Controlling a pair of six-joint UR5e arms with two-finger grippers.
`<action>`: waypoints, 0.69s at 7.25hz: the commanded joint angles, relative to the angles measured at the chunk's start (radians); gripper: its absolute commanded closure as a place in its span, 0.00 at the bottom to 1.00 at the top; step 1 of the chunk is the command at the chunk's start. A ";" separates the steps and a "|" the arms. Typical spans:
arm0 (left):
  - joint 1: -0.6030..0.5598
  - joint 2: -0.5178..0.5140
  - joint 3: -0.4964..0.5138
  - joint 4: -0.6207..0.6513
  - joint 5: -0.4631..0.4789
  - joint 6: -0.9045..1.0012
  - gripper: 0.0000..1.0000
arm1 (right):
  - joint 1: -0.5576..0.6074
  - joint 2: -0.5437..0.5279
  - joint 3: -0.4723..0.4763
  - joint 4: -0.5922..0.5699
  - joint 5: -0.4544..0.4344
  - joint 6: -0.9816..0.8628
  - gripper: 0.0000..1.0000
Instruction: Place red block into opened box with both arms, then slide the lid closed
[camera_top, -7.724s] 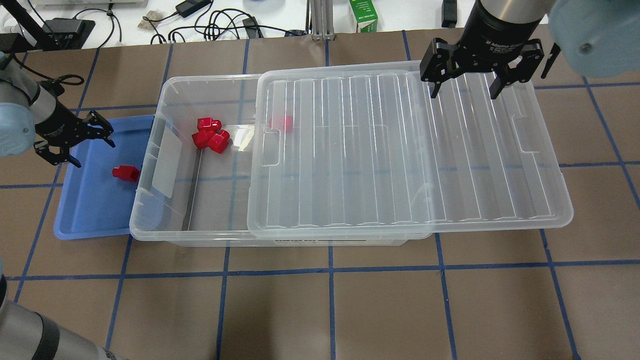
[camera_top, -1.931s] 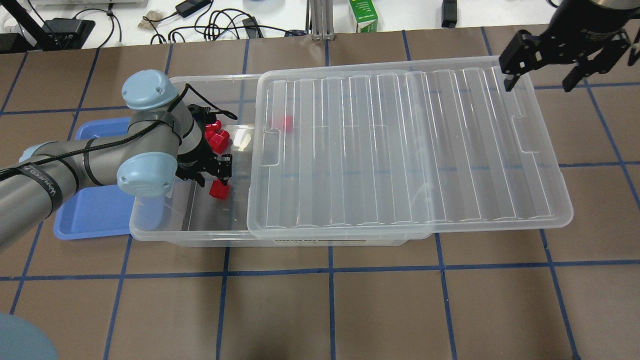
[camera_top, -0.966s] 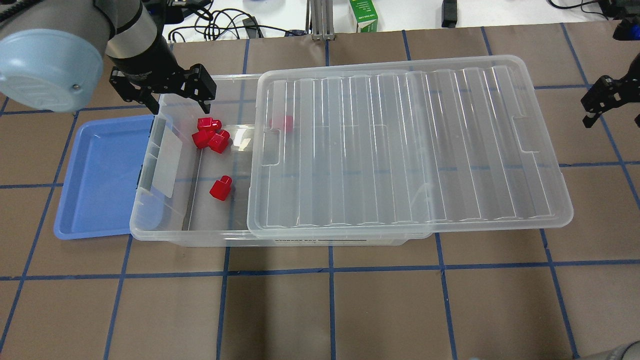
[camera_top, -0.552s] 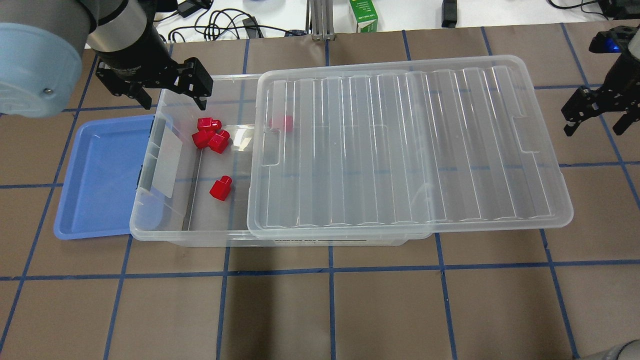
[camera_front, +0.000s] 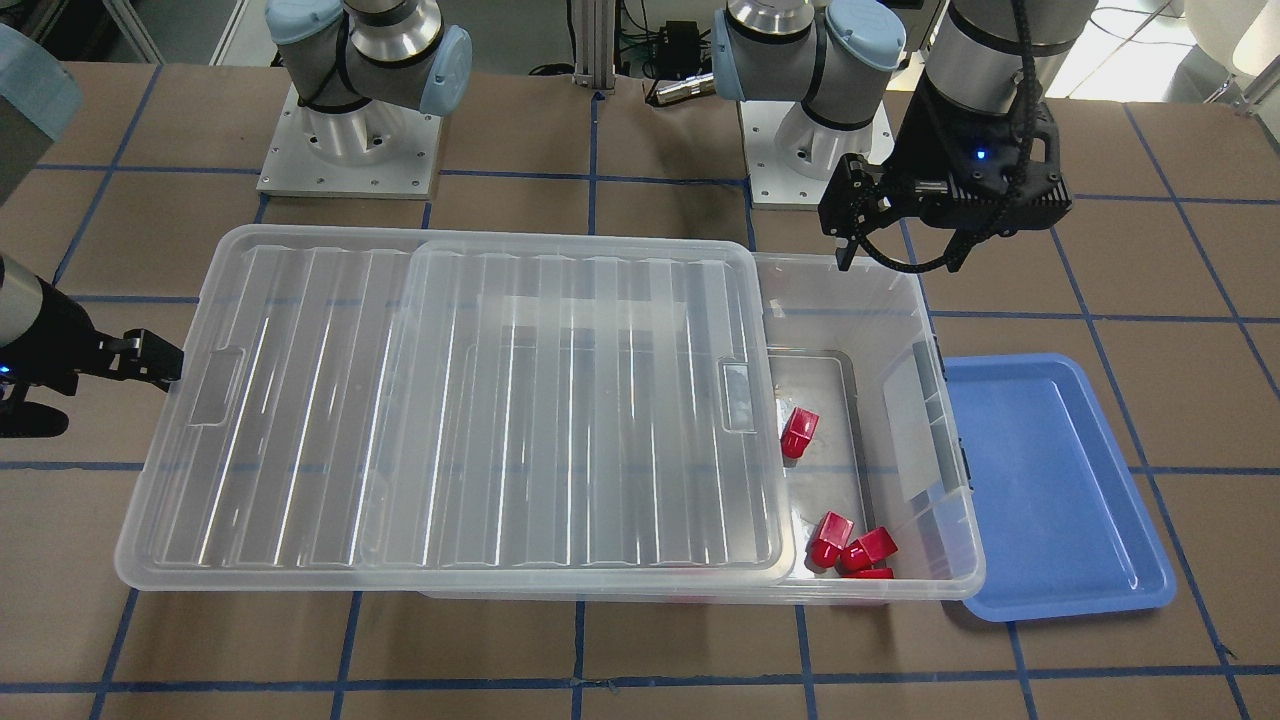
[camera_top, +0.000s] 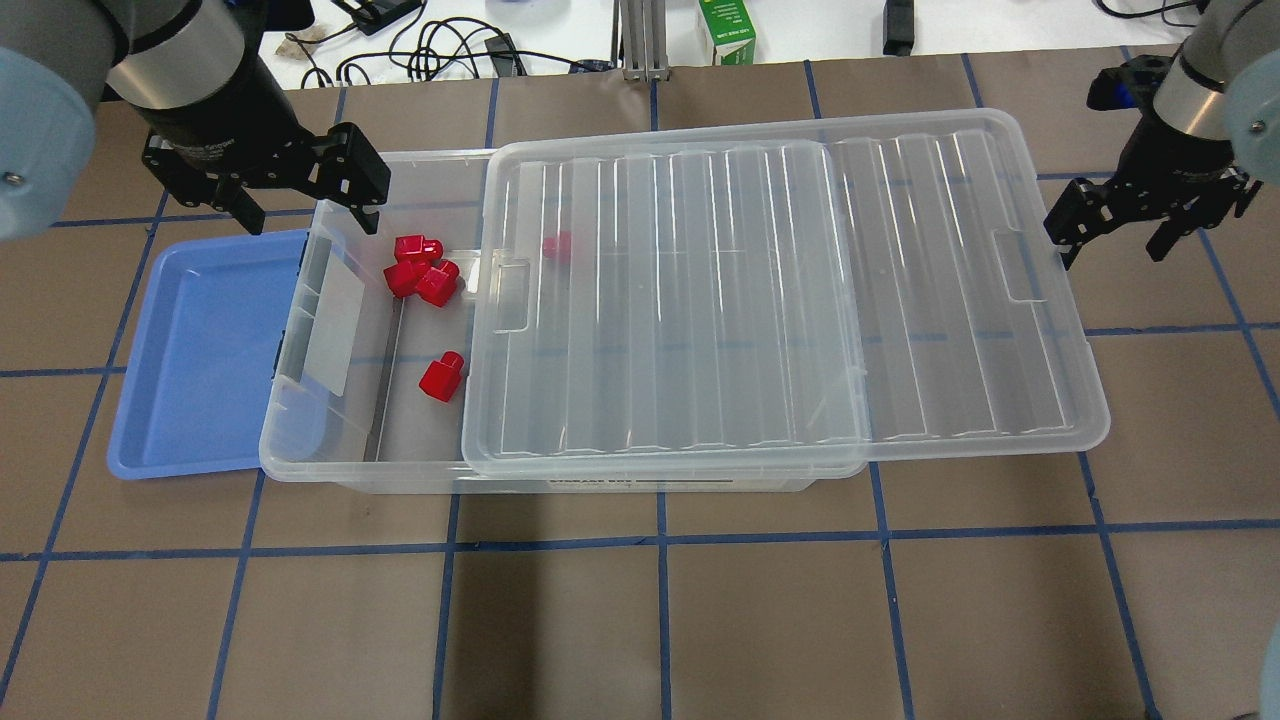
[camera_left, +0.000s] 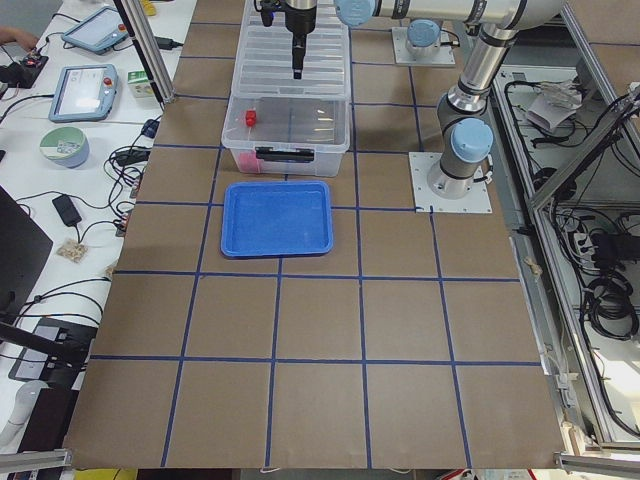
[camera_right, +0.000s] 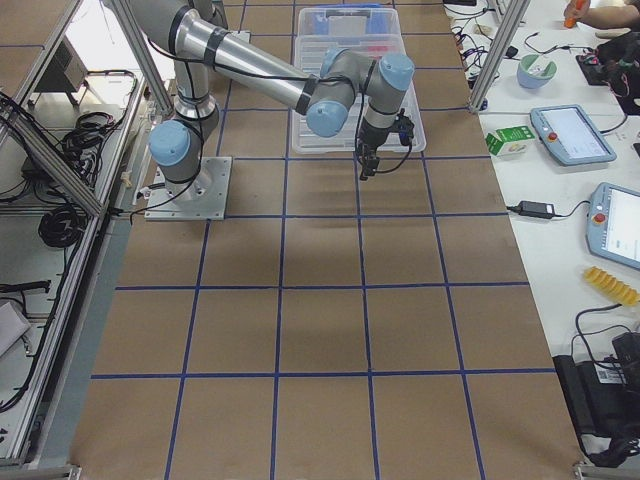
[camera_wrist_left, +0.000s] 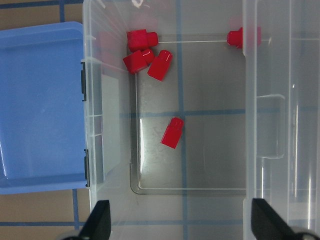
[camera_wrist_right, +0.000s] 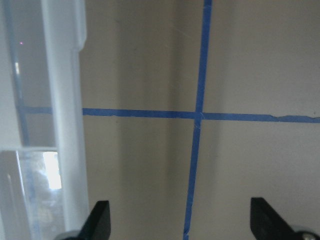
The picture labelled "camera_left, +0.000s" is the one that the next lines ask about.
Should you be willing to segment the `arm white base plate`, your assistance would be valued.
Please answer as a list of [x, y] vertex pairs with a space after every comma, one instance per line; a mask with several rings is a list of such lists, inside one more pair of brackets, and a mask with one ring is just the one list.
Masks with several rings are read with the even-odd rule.
[[410, 152], [415, 210], [424, 213], [491, 214], [488, 193], [491, 174], [480, 164], [474, 176], [458, 180], [448, 177], [440, 166], [439, 152]]
[[426, 19], [391, 29], [395, 63], [402, 66], [452, 68], [455, 65], [449, 35]]

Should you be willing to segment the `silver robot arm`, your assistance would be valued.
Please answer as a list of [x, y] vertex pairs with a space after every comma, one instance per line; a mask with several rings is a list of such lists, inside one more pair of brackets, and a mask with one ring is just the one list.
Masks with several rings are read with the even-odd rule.
[[443, 66], [455, 64], [453, 48], [442, 44], [442, 23], [414, 19], [406, 30], [405, 49], [410, 64]]
[[461, 21], [479, 27], [478, 38], [456, 85], [443, 95], [437, 115], [444, 152], [427, 175], [430, 189], [461, 199], [493, 144], [480, 118], [491, 83], [516, 35], [544, 24], [560, 12], [562, 1], [335, 1], [339, 20], [360, 26], [373, 17]]

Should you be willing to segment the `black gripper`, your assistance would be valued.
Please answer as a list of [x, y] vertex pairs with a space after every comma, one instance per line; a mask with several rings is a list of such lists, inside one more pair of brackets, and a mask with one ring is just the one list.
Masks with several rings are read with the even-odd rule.
[[304, 58], [306, 55], [307, 35], [316, 26], [316, 0], [285, 0], [285, 25], [294, 34], [292, 37], [292, 70], [295, 80], [302, 79]]

